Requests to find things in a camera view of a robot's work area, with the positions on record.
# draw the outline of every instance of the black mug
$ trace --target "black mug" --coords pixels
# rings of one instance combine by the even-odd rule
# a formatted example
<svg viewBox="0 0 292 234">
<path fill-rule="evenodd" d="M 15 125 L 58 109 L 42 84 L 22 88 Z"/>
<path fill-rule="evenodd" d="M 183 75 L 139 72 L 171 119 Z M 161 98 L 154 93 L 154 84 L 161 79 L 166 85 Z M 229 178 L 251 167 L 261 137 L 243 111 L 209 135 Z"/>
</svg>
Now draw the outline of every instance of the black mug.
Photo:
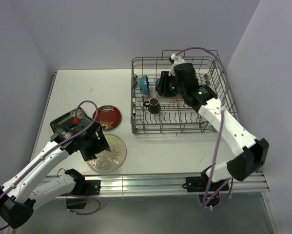
<svg viewBox="0 0 292 234">
<path fill-rule="evenodd" d="M 144 107 L 148 107 L 148 110 L 151 114 L 158 114 L 161 110 L 159 99 L 153 97 L 149 101 L 143 103 Z"/>
</svg>

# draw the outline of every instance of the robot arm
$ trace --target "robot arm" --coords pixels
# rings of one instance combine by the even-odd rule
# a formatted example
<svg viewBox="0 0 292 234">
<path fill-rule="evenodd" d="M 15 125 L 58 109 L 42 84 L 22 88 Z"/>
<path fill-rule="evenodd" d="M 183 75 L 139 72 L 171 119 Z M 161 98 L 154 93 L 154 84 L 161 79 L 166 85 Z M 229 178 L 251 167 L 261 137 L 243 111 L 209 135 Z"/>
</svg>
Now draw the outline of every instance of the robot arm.
<svg viewBox="0 0 292 234">
<path fill-rule="evenodd" d="M 38 184 L 45 176 L 69 155 L 80 150 L 84 161 L 95 159 L 103 150 L 110 151 L 110 147 L 102 133 L 102 127 L 91 123 L 90 119 L 82 119 L 74 129 L 58 129 L 46 144 L 44 149 L 16 176 L 0 186 L 0 216 L 12 227 L 23 225 L 38 209 L 48 201 L 62 194 L 85 194 L 85 177 L 74 169 L 65 171 L 64 175 L 39 187 Z M 67 141 L 72 135 L 82 132 L 79 137 Z M 50 154 L 50 149 L 57 147 Z"/>
<path fill-rule="evenodd" d="M 212 98 L 206 103 L 206 105 L 201 105 L 198 113 L 219 131 L 221 102 L 218 98 Z M 231 148 L 235 158 L 215 165 L 212 182 L 228 178 L 243 181 L 264 164 L 268 142 L 265 139 L 258 140 L 249 133 L 226 109 L 224 116 L 222 137 Z M 206 171 L 207 176 L 210 175 L 210 171 L 211 169 Z"/>
<path fill-rule="evenodd" d="M 207 85 L 199 85 L 195 77 L 195 69 L 191 63 L 173 54 L 173 62 L 169 72 L 169 82 L 162 90 L 169 90 L 176 95 L 181 95 L 185 103 L 219 131 L 221 122 L 221 101 L 216 93 Z M 243 181 L 250 174 L 259 169 L 264 163 L 269 144 L 265 139 L 258 140 L 250 134 L 240 123 L 225 109 L 222 137 L 231 148 L 234 158 L 215 165 L 212 182 L 224 181 L 234 178 Z M 201 176 L 208 180 L 210 168 L 205 169 Z"/>
</svg>

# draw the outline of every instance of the wire dish rack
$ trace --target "wire dish rack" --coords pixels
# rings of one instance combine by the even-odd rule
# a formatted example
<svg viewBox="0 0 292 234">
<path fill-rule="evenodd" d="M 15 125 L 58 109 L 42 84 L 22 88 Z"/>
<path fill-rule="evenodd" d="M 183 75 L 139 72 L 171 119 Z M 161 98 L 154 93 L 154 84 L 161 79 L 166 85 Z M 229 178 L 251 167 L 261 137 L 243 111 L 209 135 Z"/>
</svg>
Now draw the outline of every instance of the wire dish rack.
<svg viewBox="0 0 292 234">
<path fill-rule="evenodd" d="M 131 125 L 134 134 L 163 134 L 163 133 L 203 133 L 214 132 L 215 128 L 191 107 L 185 104 L 181 96 L 160 97 L 155 91 L 156 81 L 160 79 L 161 71 L 169 71 L 171 63 L 169 57 L 180 50 L 163 50 L 160 57 L 136 57 L 132 60 L 132 93 L 131 93 Z M 219 98 L 228 86 L 228 94 L 224 106 L 238 119 L 238 108 L 231 88 L 224 80 L 224 74 L 218 62 L 201 51 L 187 51 L 181 54 L 193 64 L 196 78 L 200 85 L 208 85 Z M 139 79 L 148 76 L 150 95 L 146 96 L 140 91 Z M 159 114 L 150 114 L 143 102 L 150 98 L 159 99 L 161 111 Z"/>
</svg>

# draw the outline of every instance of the red lacquer plate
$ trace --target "red lacquer plate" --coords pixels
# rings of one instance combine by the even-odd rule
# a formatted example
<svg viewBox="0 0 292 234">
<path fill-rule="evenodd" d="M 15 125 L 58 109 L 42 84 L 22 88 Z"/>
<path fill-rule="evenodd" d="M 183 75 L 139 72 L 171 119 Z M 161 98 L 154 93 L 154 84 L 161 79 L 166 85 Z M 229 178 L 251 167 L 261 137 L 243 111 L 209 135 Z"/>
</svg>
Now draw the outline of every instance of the red lacquer plate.
<svg viewBox="0 0 292 234">
<path fill-rule="evenodd" d="M 96 121 L 100 123 L 105 131 L 114 129 L 121 122 L 121 112 L 115 106 L 100 106 L 98 108 L 98 116 Z"/>
</svg>

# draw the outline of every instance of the white table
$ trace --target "white table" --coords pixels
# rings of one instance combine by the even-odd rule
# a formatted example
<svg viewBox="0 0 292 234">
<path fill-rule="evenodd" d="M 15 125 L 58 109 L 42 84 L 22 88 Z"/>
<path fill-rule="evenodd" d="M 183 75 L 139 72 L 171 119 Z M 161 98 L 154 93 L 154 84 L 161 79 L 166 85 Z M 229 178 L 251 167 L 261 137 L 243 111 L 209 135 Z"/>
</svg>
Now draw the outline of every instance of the white table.
<svg viewBox="0 0 292 234">
<path fill-rule="evenodd" d="M 116 106 L 122 114 L 120 125 L 112 133 L 122 138 L 127 156 L 122 166 L 112 175 L 163 174 L 201 172 L 212 163 L 217 133 L 141 135 L 132 134 L 130 123 L 131 70 L 68 70 L 58 71 L 53 82 L 45 116 L 42 120 L 35 157 L 53 134 L 49 123 L 76 108 L 83 100 L 92 100 L 98 107 Z M 82 108 L 92 116 L 94 107 Z M 233 154 L 222 139 L 217 162 L 231 159 Z M 80 152 L 69 156 L 48 175 L 60 168 L 74 168 L 84 175 L 96 175 L 83 161 Z"/>
</svg>

